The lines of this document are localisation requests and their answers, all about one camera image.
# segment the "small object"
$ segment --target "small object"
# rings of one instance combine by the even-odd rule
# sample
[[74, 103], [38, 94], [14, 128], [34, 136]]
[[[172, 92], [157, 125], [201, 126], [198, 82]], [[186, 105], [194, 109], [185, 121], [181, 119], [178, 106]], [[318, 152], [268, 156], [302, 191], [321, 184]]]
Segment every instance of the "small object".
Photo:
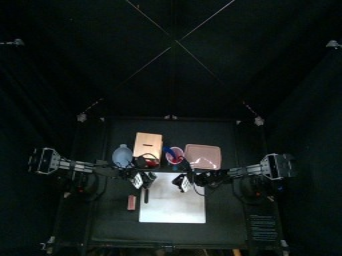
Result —
[[170, 147], [164, 147], [164, 151], [169, 153], [174, 157], [174, 159], [177, 159], [177, 154]]
[[82, 123], [87, 121], [87, 115], [85, 113], [78, 115], [78, 121]]
[[130, 195], [129, 196], [129, 205], [127, 205], [129, 211], [135, 211], [135, 203], [137, 203], [137, 196]]
[[181, 192], [185, 193], [190, 190], [190, 188], [193, 187], [193, 184], [189, 181], [188, 175], [186, 174], [181, 174], [174, 180], [173, 180], [173, 184], [178, 186], [178, 188], [181, 189]]
[[143, 178], [142, 178], [141, 173], [137, 173], [137, 175], [131, 179], [131, 183], [134, 184], [137, 189], [139, 189], [142, 187], [145, 182], [143, 182]]
[[184, 159], [185, 159], [185, 152], [180, 147], [172, 147], [170, 148], [174, 153], [176, 153], [176, 157], [173, 157], [173, 155], [168, 152], [166, 153], [166, 160], [169, 161], [170, 164], [180, 164]]
[[114, 151], [113, 162], [122, 168], [126, 168], [131, 164], [133, 151], [126, 144], [122, 144], [121, 147]]
[[145, 203], [149, 204], [149, 188], [145, 190]]
[[256, 117], [254, 123], [256, 123], [258, 126], [262, 126], [262, 125], [265, 124], [265, 120], [262, 119], [261, 116]]

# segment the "black curtain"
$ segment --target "black curtain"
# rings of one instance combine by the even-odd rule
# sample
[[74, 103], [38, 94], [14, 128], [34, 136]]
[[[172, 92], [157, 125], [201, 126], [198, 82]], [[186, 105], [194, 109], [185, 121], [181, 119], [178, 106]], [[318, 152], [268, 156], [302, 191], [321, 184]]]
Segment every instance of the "black curtain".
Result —
[[342, 50], [328, 55], [268, 122], [272, 151], [293, 153], [298, 176], [282, 200], [294, 255], [341, 255]]
[[[14, 38], [0, 32], [3, 41]], [[27, 162], [37, 147], [54, 147], [69, 156], [77, 127], [77, 116], [30, 54], [26, 47], [0, 45], [2, 255], [37, 250], [51, 236], [58, 193], [46, 177], [29, 173]]]

